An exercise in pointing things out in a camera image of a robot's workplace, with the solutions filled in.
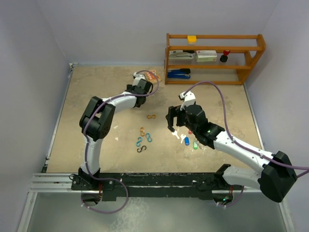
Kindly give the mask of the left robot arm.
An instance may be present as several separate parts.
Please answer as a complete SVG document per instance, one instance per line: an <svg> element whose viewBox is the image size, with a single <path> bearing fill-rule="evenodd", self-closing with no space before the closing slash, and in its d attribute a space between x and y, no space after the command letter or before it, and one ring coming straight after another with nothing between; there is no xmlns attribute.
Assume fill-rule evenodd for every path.
<svg viewBox="0 0 309 232"><path fill-rule="evenodd" d="M90 99L79 122L85 140L85 155L80 172L85 173L82 183L88 189L95 189L99 185L101 146L111 129L114 115L125 109L141 107L152 93L153 84L138 77L119 95L109 98L94 96Z"/></svg>

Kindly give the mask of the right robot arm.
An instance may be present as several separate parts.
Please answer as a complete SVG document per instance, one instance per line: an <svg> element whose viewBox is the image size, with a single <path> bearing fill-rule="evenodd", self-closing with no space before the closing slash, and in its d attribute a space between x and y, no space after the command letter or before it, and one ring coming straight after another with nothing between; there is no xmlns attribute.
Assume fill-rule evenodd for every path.
<svg viewBox="0 0 309 232"><path fill-rule="evenodd" d="M175 131L174 125L185 126L200 144L231 155L250 167L247 170L227 166L215 177L215 185L220 189L230 185L255 188L280 203L297 181L287 154L264 151L228 134L224 128L208 121L200 105L170 106L166 120L171 132Z"/></svg>

